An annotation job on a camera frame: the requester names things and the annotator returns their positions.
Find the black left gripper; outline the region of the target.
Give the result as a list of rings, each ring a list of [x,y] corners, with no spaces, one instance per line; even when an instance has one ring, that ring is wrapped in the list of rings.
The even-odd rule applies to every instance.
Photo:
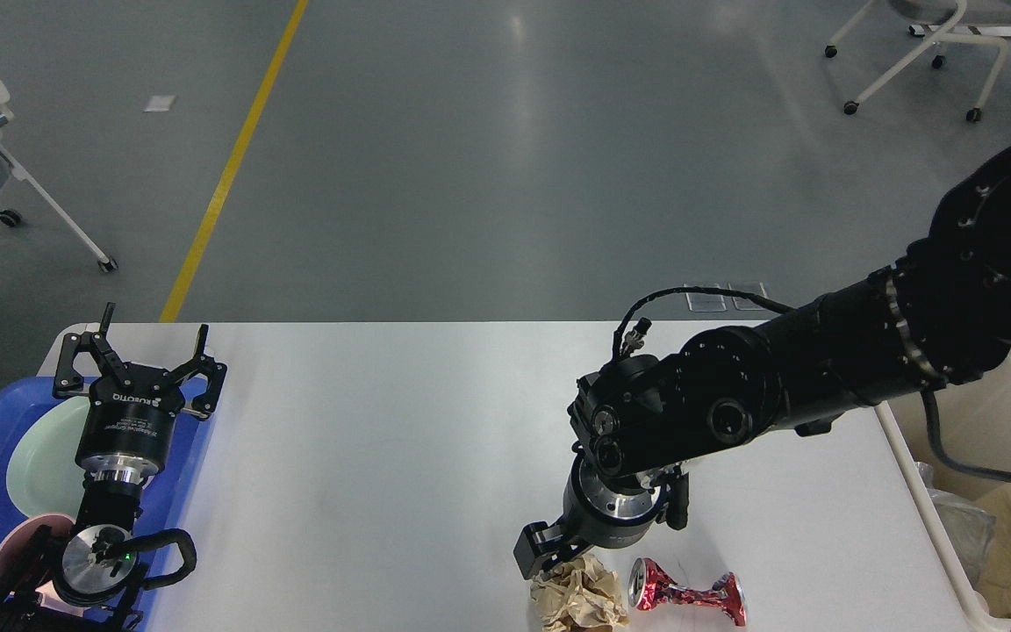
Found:
[[[115,308],[115,303],[105,306],[96,332],[68,333],[61,337],[52,395],[54,399],[84,395],[83,377],[75,361],[80,355],[91,357],[100,379],[89,387],[91,407],[75,462],[93,473],[131,464],[137,467],[141,476],[152,477],[166,469],[177,414],[188,413],[198,420],[210,419],[218,409],[228,368],[208,351],[210,327],[201,324],[193,355],[176,368],[161,372],[158,391],[153,391],[149,385],[144,391],[123,392],[132,389],[133,380],[128,364],[120,359],[108,341]],[[194,377],[204,380],[204,391],[193,399],[186,399],[181,387]]]

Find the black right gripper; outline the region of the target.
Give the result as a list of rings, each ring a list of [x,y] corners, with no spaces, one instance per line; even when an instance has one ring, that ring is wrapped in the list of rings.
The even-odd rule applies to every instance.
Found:
[[[669,501],[667,485],[631,493],[611,491],[585,457],[575,457],[561,519],[527,524],[513,545],[521,578],[533,580],[593,547],[623,549],[638,543],[650,525],[665,520]]]

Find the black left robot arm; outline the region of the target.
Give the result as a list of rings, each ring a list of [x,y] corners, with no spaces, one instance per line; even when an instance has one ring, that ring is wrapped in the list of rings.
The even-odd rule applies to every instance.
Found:
[[[144,592],[180,583],[197,567],[180,528],[137,532],[149,481],[166,470],[181,415],[208,420],[227,367],[197,330],[175,368],[129,363],[110,344],[115,305],[95,332],[61,340],[51,395],[87,408],[74,452],[82,499],[65,535],[40,525],[0,578],[0,631],[133,631]]]

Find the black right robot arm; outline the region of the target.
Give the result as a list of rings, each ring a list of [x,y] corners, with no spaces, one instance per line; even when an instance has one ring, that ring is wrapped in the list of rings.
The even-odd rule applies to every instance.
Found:
[[[999,367],[1011,351],[1011,147],[940,200],[896,263],[758,327],[717,327],[666,357],[644,355],[649,320],[623,319],[610,359],[577,381],[564,511],[526,525],[524,579],[588,549],[621,549],[650,525],[686,527],[698,457],[770,431],[824,435],[842,413]]]

